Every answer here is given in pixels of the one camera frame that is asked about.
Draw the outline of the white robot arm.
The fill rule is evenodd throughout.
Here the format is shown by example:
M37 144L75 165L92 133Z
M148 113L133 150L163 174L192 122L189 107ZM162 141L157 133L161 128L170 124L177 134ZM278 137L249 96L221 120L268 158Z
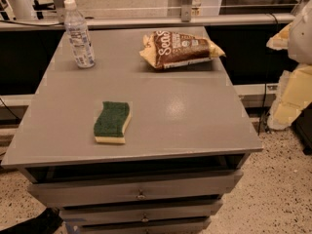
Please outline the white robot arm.
M312 64L312 0L292 22L288 45L289 58L298 63Z

